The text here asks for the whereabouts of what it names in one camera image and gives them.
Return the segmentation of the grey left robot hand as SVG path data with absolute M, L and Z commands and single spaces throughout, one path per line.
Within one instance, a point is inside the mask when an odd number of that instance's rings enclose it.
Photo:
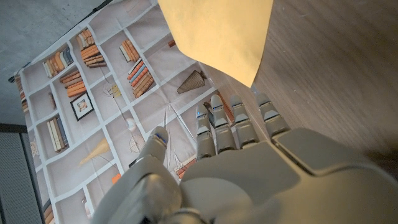
M 197 160 L 180 181 L 164 166 L 169 135 L 151 132 L 110 188 L 93 223 L 396 223 L 397 181 L 360 153 L 310 129 L 290 129 L 256 96 L 269 140 L 260 141 L 240 97 L 226 119 L 198 106 Z

